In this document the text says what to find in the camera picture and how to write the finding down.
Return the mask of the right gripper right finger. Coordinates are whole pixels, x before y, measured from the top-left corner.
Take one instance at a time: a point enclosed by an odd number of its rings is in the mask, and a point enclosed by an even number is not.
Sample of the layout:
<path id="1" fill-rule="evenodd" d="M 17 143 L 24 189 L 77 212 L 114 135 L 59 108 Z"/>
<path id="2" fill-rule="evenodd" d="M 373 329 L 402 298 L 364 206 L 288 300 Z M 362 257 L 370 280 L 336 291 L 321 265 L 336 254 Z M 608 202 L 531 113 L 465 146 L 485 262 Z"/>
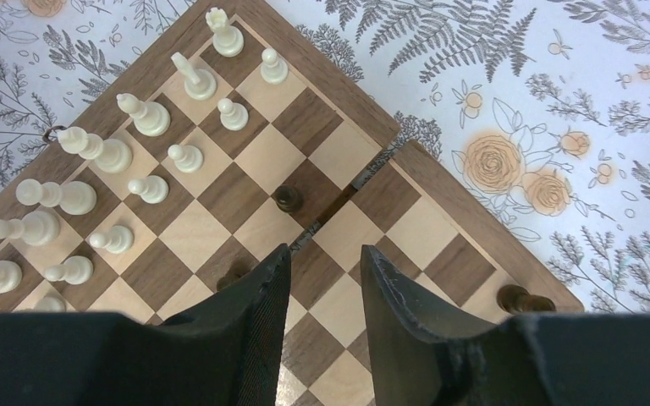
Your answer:
<path id="1" fill-rule="evenodd" d="M 379 405 L 650 405 L 650 313 L 484 321 L 372 245 L 361 290 Z"/>

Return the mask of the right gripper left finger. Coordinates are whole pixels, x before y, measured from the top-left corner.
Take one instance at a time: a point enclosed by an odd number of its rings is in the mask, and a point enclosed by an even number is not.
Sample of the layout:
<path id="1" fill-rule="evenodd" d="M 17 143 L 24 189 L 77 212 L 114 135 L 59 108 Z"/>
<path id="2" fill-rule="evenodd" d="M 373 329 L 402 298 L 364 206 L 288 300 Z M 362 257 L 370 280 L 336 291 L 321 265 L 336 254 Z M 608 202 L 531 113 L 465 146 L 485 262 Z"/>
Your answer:
<path id="1" fill-rule="evenodd" d="M 0 313 L 0 405 L 272 405 L 291 253 L 159 325 L 115 312 Z"/>

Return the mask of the dark chess piece one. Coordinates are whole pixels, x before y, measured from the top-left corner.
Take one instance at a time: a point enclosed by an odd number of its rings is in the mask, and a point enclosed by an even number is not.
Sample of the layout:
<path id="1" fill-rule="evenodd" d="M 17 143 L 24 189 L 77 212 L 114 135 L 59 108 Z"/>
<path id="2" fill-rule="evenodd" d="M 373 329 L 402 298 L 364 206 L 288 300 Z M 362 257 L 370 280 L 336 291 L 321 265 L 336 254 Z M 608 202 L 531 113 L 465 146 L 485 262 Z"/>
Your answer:
<path id="1" fill-rule="evenodd" d="M 512 315 L 526 312 L 555 312 L 554 302 L 544 296 L 530 294 L 519 285 L 508 284 L 501 287 L 496 295 L 498 306 Z"/>

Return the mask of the dark chess piece three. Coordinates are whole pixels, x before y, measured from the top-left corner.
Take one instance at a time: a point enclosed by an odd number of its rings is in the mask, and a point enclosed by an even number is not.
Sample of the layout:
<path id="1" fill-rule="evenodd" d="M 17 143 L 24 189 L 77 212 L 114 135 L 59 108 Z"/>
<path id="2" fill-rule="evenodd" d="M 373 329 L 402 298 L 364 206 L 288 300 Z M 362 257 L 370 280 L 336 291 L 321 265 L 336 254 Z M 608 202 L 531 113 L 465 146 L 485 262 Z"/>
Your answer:
<path id="1" fill-rule="evenodd" d="M 304 204 L 303 194 L 296 187 L 287 184 L 278 186 L 274 190 L 272 198 L 278 209 L 286 213 L 295 213 Z"/>

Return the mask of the dark chess piece four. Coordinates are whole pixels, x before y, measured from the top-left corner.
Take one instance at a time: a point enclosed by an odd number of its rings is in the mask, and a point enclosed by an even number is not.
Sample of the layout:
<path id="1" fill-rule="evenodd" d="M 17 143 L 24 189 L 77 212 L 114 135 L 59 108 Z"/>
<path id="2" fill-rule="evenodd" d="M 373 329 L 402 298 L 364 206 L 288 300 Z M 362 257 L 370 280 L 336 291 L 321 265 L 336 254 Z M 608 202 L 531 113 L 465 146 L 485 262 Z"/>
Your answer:
<path id="1" fill-rule="evenodd" d="M 250 271 L 251 266 L 248 263 L 242 261 L 234 262 L 226 273 L 218 279 L 216 284 L 217 291 L 220 292 L 224 290 L 228 286 L 237 282 L 244 275 L 247 275 Z"/>

